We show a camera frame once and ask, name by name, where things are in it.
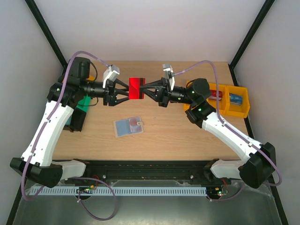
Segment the red credit card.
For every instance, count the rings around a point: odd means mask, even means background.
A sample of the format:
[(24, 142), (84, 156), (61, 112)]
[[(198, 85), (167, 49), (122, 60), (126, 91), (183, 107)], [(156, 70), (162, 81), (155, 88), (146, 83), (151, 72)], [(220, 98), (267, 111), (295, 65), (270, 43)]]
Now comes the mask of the red credit card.
[(141, 90), (141, 86), (145, 84), (145, 78), (130, 77), (129, 78), (129, 99), (144, 99), (144, 93)]

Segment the white card holder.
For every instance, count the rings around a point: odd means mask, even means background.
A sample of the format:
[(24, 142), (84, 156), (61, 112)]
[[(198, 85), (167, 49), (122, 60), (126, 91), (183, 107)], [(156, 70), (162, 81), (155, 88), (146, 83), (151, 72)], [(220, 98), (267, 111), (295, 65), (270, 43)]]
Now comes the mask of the white card holder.
[(140, 116), (131, 117), (113, 122), (116, 137), (143, 133), (143, 122)]

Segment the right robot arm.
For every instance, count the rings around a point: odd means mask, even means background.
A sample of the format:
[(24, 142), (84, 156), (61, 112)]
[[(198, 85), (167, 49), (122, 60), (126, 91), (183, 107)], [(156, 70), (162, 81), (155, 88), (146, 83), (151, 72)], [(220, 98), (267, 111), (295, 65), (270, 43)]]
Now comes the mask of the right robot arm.
[(239, 179), (252, 188), (259, 188), (275, 171), (274, 146), (250, 138), (218, 115), (207, 102), (211, 91), (206, 79), (195, 79), (186, 87), (171, 87), (168, 79), (161, 78), (141, 86), (140, 91), (161, 107), (167, 107), (170, 102), (189, 104), (185, 111), (189, 121), (213, 134), (239, 157), (234, 161), (210, 161), (204, 172), (208, 183), (216, 183), (220, 178)]

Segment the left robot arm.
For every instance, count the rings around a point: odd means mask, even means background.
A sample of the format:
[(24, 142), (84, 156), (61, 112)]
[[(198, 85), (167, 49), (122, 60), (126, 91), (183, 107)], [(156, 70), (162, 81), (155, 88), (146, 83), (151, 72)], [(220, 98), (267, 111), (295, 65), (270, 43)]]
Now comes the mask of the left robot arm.
[(85, 96), (102, 98), (104, 105), (115, 106), (128, 100), (128, 85), (118, 79), (120, 69), (108, 65), (100, 82), (88, 80), (91, 61), (73, 57), (58, 81), (50, 88), (45, 112), (29, 146), (21, 157), (14, 157), (10, 167), (21, 175), (21, 182), (31, 180), (52, 188), (59, 181), (84, 175), (82, 160), (53, 161), (53, 152), (67, 120)]

